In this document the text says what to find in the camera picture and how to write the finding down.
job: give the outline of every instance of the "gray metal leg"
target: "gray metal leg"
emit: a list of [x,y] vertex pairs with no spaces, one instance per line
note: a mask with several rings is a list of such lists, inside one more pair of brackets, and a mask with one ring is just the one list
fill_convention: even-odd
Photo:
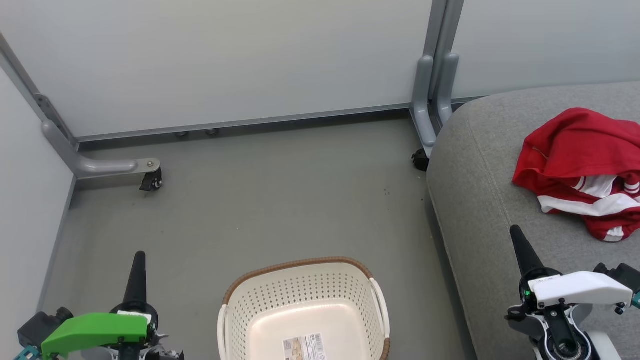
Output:
[[433,103],[436,107],[437,117],[443,126],[453,114],[451,93],[453,92],[453,82],[456,79],[459,60],[460,57],[455,53],[449,53],[444,56],[438,86],[433,93]]
[[51,103],[49,98],[39,93],[33,94],[33,98],[35,99],[36,103],[38,104],[38,107],[42,110],[42,112],[47,117],[47,119],[53,121],[53,123],[56,124],[58,129],[60,129],[62,134],[65,136],[65,138],[69,140],[69,142],[71,143],[71,146],[76,146],[77,145],[76,138],[74,138],[73,134],[71,133],[71,130],[69,130],[65,122],[62,121],[60,114],[58,114],[58,112],[56,111],[56,108],[53,107],[53,104]]
[[136,160],[92,160],[85,158],[71,146],[65,135],[49,119],[42,122],[42,133],[79,180],[142,174],[160,169],[160,160],[155,158]]
[[428,55],[423,56],[418,61],[418,68],[415,72],[410,108],[413,123],[418,130],[420,142],[427,156],[431,155],[431,149],[436,142],[436,132],[429,118],[429,84],[432,70],[433,58]]

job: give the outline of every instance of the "red cloth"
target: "red cloth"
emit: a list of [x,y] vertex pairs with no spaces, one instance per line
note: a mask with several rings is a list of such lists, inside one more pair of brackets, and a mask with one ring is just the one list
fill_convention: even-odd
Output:
[[595,238],[625,239],[640,228],[640,125],[566,110],[525,139],[513,182],[546,213],[582,215]]

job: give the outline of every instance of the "metal frame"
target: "metal frame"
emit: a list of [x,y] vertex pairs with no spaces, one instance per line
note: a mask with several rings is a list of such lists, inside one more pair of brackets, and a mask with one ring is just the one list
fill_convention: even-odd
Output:
[[344,116],[344,115],[375,113],[375,112],[379,112],[379,111],[388,111],[388,110],[401,110],[401,109],[408,109],[409,107],[410,107],[409,103],[404,103],[404,104],[393,104],[393,105],[383,105],[383,106],[372,106],[370,108],[357,108],[357,109],[349,109],[349,110],[324,111],[324,112],[321,112],[321,113],[309,113],[309,114],[301,114],[301,115],[288,115],[288,116],[281,116],[281,117],[268,117],[268,118],[261,118],[261,119],[237,120],[237,121],[229,121],[229,122],[215,122],[215,123],[212,123],[212,124],[199,124],[199,125],[187,125],[187,126],[176,126],[176,127],[161,127],[159,129],[126,131],[126,132],[123,132],[123,133],[111,133],[111,134],[101,134],[101,135],[78,136],[77,137],[77,141],[79,143],[86,143],[86,142],[99,142],[99,141],[103,141],[103,140],[135,138],[135,137],[139,137],[139,136],[149,136],[149,135],[161,135],[161,134],[171,134],[171,133],[188,133],[190,131],[207,131],[207,130],[213,130],[213,129],[222,129],[224,127],[270,124],[270,123],[275,123],[275,122],[287,122],[287,121],[297,121],[297,120],[320,119],[320,118],[323,118],[323,117],[335,117],[335,116]]
[[431,156],[437,130],[453,114],[451,96],[460,56],[452,53],[451,48],[463,5],[464,0],[434,0],[431,6],[424,53],[418,61],[413,84],[411,107],[413,122],[427,157]]
[[482,99],[484,96],[472,96],[472,97],[459,97],[457,99],[451,100],[451,105],[453,108],[453,112],[460,109],[464,104],[471,102],[473,100]]
[[77,141],[49,99],[38,92],[34,82],[0,34],[0,67],[42,121],[42,133],[78,180],[125,174],[151,173],[160,169],[160,160],[92,160],[77,152]]
[[424,41],[424,50],[422,57],[418,60],[415,71],[415,82],[413,83],[410,112],[415,128],[420,136],[420,142],[427,156],[431,155],[431,150],[437,136],[436,129],[429,116],[429,91],[434,74],[434,56],[436,54],[438,37],[440,36],[446,8],[447,0],[433,0],[431,3],[431,14],[429,15],[429,25]]
[[434,76],[429,89],[429,98],[435,106],[435,116],[441,125],[444,125],[453,113],[451,96],[460,56],[452,53],[451,49],[464,3],[464,0],[447,2],[434,57]]

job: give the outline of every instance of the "white wall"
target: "white wall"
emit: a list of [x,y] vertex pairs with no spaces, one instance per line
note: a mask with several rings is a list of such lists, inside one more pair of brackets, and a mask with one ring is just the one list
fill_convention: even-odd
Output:
[[73,180],[40,125],[0,69],[0,349],[9,358],[22,350],[18,328],[36,312]]
[[431,0],[4,0],[78,137],[406,104]]
[[636,0],[468,0],[453,97],[640,80]]

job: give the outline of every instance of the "white stripe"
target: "white stripe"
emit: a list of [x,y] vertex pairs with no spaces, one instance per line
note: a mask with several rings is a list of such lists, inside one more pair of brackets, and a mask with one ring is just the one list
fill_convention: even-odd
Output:
[[629,190],[640,189],[640,183],[636,183],[636,184],[625,183],[625,189],[629,189]]
[[578,185],[574,186],[573,188],[580,191],[580,188],[582,188],[582,185],[584,185],[584,176],[580,176],[580,181],[578,181]]
[[569,201],[557,199],[551,196],[539,196],[538,201],[542,206],[542,212],[548,213],[553,209],[578,215],[591,217],[604,217],[621,213],[626,209],[640,208],[640,203],[624,193],[617,193],[600,199],[593,204],[586,204],[580,201]]
[[614,227],[613,229],[607,231],[607,236],[605,236],[604,241],[615,243],[622,240],[622,237],[624,235],[625,232],[622,231],[622,226]]
[[611,195],[611,190],[613,190],[613,182],[617,178],[617,175],[585,176],[584,186],[582,187],[582,189],[578,188],[580,189],[578,191],[602,199]]

